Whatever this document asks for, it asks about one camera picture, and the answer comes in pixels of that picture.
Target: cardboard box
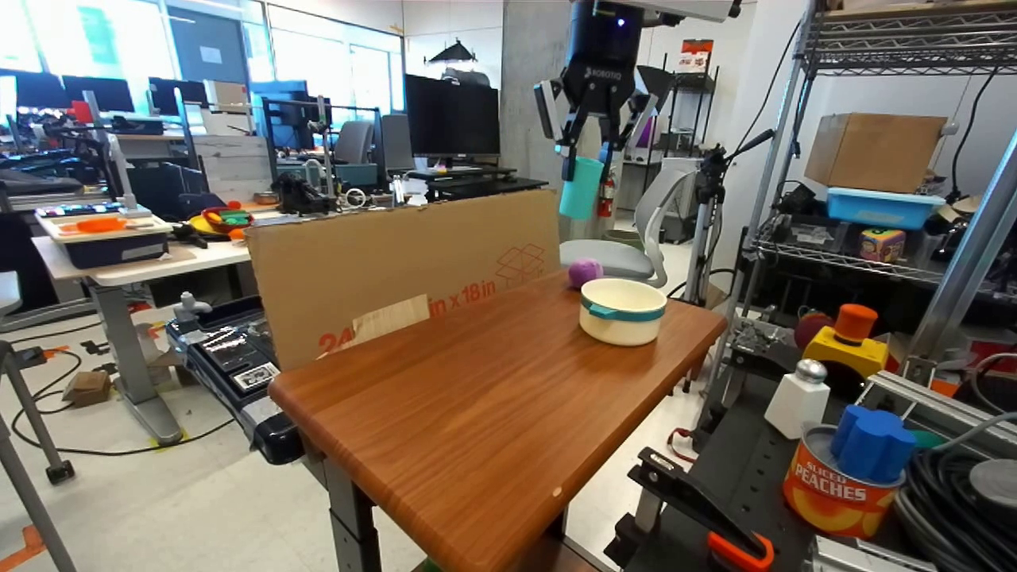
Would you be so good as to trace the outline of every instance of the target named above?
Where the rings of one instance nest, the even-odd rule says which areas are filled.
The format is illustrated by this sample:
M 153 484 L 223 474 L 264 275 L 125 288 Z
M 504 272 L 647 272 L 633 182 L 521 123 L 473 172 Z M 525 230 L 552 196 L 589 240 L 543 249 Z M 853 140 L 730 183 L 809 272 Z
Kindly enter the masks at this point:
M 441 319 L 560 270 L 552 189 L 264 226 L 249 245 L 281 368 L 350 345 L 379 308 L 426 296 Z
M 804 176 L 825 186 L 913 195 L 928 176 L 944 123 L 947 116 L 825 114 Z
M 900 230 L 866 230 L 862 231 L 862 259 L 900 259 L 907 234 Z

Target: storage bin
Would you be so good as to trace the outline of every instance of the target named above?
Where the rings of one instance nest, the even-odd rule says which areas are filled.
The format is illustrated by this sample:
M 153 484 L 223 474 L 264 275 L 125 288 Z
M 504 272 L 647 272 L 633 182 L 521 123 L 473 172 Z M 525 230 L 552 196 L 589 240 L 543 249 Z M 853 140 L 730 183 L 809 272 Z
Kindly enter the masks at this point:
M 944 196 L 828 186 L 825 217 L 878 230 L 921 230 Z

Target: office chair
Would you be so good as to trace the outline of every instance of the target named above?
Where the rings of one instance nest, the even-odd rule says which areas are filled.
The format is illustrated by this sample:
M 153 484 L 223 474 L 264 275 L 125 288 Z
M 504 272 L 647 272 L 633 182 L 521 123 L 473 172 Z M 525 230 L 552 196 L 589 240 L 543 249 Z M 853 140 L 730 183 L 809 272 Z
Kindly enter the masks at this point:
M 372 153 L 372 127 L 367 122 L 346 122 L 336 135 L 334 160 L 341 164 L 366 162 Z
M 639 231 L 643 251 L 623 240 L 603 238 L 575 238 L 560 245 L 562 268 L 577 259 L 594 259 L 603 268 L 603 275 L 643 279 L 647 287 L 665 287 L 665 251 L 662 251 L 662 226 L 678 186 L 692 189 L 695 176 L 684 169 L 662 172 L 647 189 L 639 196 L 633 226 Z
M 0 270 L 16 272 L 18 311 L 56 304 L 56 288 L 31 245 L 31 226 L 18 212 L 0 212 Z

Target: table leg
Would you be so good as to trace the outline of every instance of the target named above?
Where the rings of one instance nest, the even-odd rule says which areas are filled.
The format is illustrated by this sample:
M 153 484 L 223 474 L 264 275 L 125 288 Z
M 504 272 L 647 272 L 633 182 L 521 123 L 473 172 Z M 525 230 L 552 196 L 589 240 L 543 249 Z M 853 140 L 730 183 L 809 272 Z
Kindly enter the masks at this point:
M 26 385 L 26 376 L 22 376 L 22 365 L 18 365 L 18 351 L 0 339 L 0 361 L 3 361 L 3 376 L 10 380 L 10 386 L 16 390 L 16 396 L 22 400 L 22 414 L 29 415 L 31 421 L 31 432 L 37 437 L 37 447 L 43 453 L 43 462 L 50 465 L 43 474 L 50 484 L 62 484 L 73 476 L 73 465 L 59 457 L 49 427 L 41 421 L 41 414 L 34 408 L 34 396 Z
M 380 572 L 372 498 L 329 462 L 324 462 L 324 487 L 341 572 Z
M 139 348 L 129 308 L 127 308 L 127 288 L 106 288 L 92 283 L 92 296 L 98 301 L 98 311 L 106 319 L 106 337 L 114 348 L 118 372 L 122 372 L 122 390 L 129 402 L 129 414 L 135 421 L 143 421 L 160 446 L 181 441 L 181 427 L 167 414 L 165 400 L 160 396 L 160 386 L 148 376 L 146 356 Z
M 3 462 L 3 471 L 11 484 L 11 490 L 22 497 L 22 505 L 43 542 L 43 551 L 50 552 L 56 572 L 73 572 L 73 563 L 70 563 L 70 552 L 50 521 L 50 510 L 41 505 L 29 474 L 26 474 L 26 465 L 22 457 L 11 451 L 11 441 L 10 441 L 10 432 L 5 432 L 5 421 L 0 419 L 0 462 Z

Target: computer monitor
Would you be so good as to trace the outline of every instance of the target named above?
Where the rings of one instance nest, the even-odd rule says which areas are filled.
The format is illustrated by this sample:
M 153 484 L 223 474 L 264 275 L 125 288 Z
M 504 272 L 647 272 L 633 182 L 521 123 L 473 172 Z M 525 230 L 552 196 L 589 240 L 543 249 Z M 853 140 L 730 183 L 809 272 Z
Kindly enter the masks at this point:
M 153 114 L 179 114 L 179 89 L 189 106 L 211 106 L 202 81 L 148 75 Z
M 412 172 L 412 142 L 410 142 L 410 116 L 383 114 L 380 116 L 380 164 L 383 176 Z
M 62 75 L 62 89 L 70 98 L 86 98 L 86 91 L 95 91 L 98 110 L 134 110 L 129 87 L 127 78 L 112 75 Z
M 18 109 L 70 109 L 67 89 L 54 73 L 0 69 L 16 78 Z
M 410 147 L 417 155 L 498 155 L 498 91 L 407 75 Z

